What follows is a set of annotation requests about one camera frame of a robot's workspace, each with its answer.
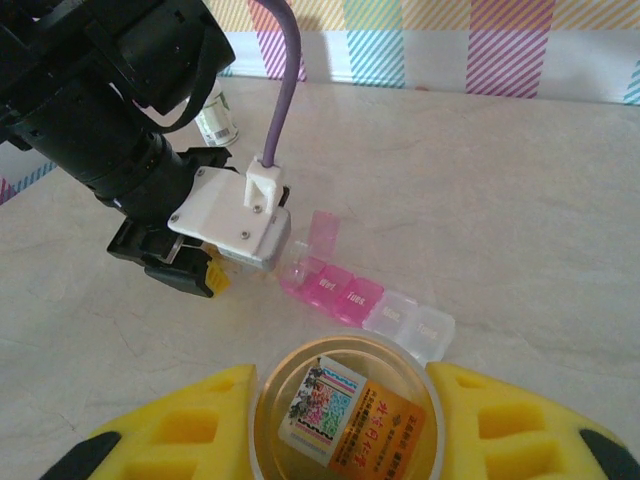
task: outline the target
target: pill organizer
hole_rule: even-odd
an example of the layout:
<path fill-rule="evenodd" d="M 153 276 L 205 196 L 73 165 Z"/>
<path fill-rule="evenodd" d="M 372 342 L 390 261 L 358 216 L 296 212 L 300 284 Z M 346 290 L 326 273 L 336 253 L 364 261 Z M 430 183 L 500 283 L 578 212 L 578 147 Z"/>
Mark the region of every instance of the pill organizer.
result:
<path fill-rule="evenodd" d="M 442 360 L 453 317 L 332 263 L 339 230 L 340 217 L 313 214 L 307 241 L 294 242 L 281 262 L 282 289 L 345 326 L 393 340 L 422 366 Z"/>

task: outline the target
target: pastel striped background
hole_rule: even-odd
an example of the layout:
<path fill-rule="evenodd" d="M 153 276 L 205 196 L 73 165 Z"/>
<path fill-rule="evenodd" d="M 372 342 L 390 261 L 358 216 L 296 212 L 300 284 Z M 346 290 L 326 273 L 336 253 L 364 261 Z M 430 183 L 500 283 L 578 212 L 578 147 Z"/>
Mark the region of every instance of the pastel striped background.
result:
<path fill-rule="evenodd" d="M 281 78 L 271 15 L 253 0 L 205 1 L 237 56 L 222 75 Z M 640 104 L 640 0 L 288 1 L 303 82 Z M 53 164 L 5 168 L 0 204 Z"/>

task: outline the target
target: beige countertop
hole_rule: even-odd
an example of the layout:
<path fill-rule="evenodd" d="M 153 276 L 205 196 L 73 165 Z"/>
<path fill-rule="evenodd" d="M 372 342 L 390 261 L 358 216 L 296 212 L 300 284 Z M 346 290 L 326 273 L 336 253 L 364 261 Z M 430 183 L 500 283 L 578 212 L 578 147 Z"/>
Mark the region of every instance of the beige countertop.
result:
<path fill-rule="evenodd" d="M 278 84 L 223 84 L 246 168 Z M 453 315 L 446 360 L 604 424 L 640 454 L 640 108 L 302 85 L 280 142 L 294 230 Z M 176 150 L 201 144 L 193 125 Z M 61 170 L 0 208 L 0 477 L 94 428 L 335 327 L 249 275 L 211 301 L 105 248 L 122 221 Z"/>

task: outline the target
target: yellow foam holder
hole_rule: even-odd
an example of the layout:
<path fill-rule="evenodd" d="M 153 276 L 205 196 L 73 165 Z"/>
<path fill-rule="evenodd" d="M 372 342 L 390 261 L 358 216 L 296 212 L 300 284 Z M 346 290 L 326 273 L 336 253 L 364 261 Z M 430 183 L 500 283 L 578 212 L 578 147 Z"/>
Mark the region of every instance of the yellow foam holder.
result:
<path fill-rule="evenodd" d="M 427 373 L 445 416 L 442 480 L 607 480 L 580 432 L 622 442 L 588 418 L 455 365 Z"/>
<path fill-rule="evenodd" d="M 231 368 L 93 433 L 122 438 L 91 480 L 248 480 L 253 365 Z"/>

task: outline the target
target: bottle label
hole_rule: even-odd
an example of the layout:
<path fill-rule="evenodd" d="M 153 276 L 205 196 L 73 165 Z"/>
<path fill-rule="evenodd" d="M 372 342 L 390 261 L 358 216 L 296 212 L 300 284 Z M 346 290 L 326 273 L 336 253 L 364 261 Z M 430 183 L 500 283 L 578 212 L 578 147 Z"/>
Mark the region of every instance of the bottle label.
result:
<path fill-rule="evenodd" d="M 196 117 L 196 123 L 205 142 L 210 147 L 229 145 L 238 135 L 238 128 L 231 119 L 224 93 L 218 95 Z"/>
<path fill-rule="evenodd" d="M 401 479 L 424 423 L 418 405 L 320 356 L 278 436 L 349 480 Z"/>

